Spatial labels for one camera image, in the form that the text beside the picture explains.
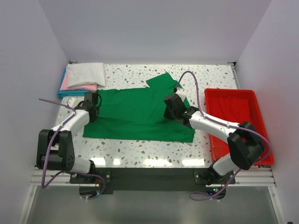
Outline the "green t shirt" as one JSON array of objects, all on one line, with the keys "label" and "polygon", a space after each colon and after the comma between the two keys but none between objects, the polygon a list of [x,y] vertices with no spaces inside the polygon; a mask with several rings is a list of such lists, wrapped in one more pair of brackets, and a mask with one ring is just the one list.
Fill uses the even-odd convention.
[{"label": "green t shirt", "polygon": [[84,127],[83,137],[191,143],[195,130],[164,117],[164,98],[173,93],[177,81],[164,73],[146,83],[144,88],[98,90],[100,112]]}]

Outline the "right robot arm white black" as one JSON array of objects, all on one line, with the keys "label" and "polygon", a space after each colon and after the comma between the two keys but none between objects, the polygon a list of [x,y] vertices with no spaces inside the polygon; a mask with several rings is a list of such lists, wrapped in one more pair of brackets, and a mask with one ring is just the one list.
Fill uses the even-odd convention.
[{"label": "right robot arm white black", "polygon": [[164,117],[194,130],[204,131],[228,145],[229,153],[212,163],[204,174],[209,181],[217,180],[235,169],[248,170],[264,153],[262,135],[249,122],[242,124],[225,121],[187,107],[179,94],[164,98]]}]

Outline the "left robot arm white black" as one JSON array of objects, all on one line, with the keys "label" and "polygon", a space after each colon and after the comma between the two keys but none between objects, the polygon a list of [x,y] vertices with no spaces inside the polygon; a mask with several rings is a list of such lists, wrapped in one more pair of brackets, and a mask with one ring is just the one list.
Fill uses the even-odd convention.
[{"label": "left robot arm white black", "polygon": [[84,99],[74,105],[63,105],[71,114],[57,126],[39,132],[36,166],[43,170],[57,170],[78,174],[95,171],[92,160],[75,156],[73,137],[87,124],[94,122],[100,112],[102,97],[96,92],[86,92]]}]

